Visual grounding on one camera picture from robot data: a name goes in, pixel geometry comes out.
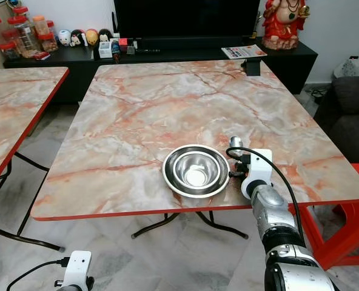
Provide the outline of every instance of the cushion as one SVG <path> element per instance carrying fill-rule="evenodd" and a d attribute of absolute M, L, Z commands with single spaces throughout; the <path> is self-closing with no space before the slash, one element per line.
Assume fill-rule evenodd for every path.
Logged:
<path fill-rule="evenodd" d="M 342 77 L 332 83 L 342 110 L 359 114 L 359 77 Z"/>
<path fill-rule="evenodd" d="M 359 115 L 342 116 L 329 137 L 349 162 L 359 162 Z"/>

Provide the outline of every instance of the stainless steel bowl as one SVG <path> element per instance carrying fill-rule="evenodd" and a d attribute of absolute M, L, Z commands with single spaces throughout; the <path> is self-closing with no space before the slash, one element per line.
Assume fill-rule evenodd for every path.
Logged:
<path fill-rule="evenodd" d="M 162 173 L 176 193 L 207 198 L 221 192 L 229 182 L 229 164 L 215 149 L 199 144 L 178 147 L 167 155 Z"/>
<path fill-rule="evenodd" d="M 217 182 L 220 166 L 210 154 L 187 152 L 174 161 L 173 174 L 176 181 L 185 188 L 204 190 Z"/>

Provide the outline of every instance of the red statue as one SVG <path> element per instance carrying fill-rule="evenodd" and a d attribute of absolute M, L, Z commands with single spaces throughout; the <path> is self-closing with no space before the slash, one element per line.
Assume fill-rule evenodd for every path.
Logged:
<path fill-rule="evenodd" d="M 289 50 L 298 45 L 298 32 L 310 15 L 305 0 L 267 0 L 264 11 L 263 44 L 273 50 Z"/>

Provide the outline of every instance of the television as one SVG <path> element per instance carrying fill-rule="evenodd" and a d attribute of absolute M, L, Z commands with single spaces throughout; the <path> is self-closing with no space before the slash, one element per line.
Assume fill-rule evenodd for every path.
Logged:
<path fill-rule="evenodd" d="M 115 9 L 122 38 L 221 40 L 250 36 L 259 2 L 115 0 Z"/>

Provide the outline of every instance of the tiled floor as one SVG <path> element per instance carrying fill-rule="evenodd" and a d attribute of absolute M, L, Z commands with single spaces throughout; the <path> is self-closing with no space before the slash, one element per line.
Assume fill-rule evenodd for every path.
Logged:
<path fill-rule="evenodd" d="M 314 114 L 308 95 L 303 93 L 297 99 Z M 72 105 L 49 107 L 19 151 L 50 167 L 76 110 Z M 43 175 L 13 158 L 13 172 L 0 192 L 0 227 L 16 231 Z M 334 229 L 337 217 L 321 208 L 316 211 L 325 222 L 324 232 Z M 73 250 L 92 252 L 89 275 L 96 279 L 95 291 L 264 290 L 264 250 L 251 210 L 215 212 L 217 222 L 248 233 L 247 241 L 210 228 L 192 213 L 131 239 L 133 232 L 161 218 L 149 215 L 57 222 L 30 218 L 24 236 L 65 246 L 66 251 L 58 253 L 0 236 L 0 291 L 26 270 L 68 256 Z M 359 290 L 359 267 L 337 267 L 329 273 L 341 290 Z M 63 274 L 60 266 L 47 266 L 12 290 L 54 290 L 54 280 L 62 279 Z"/>

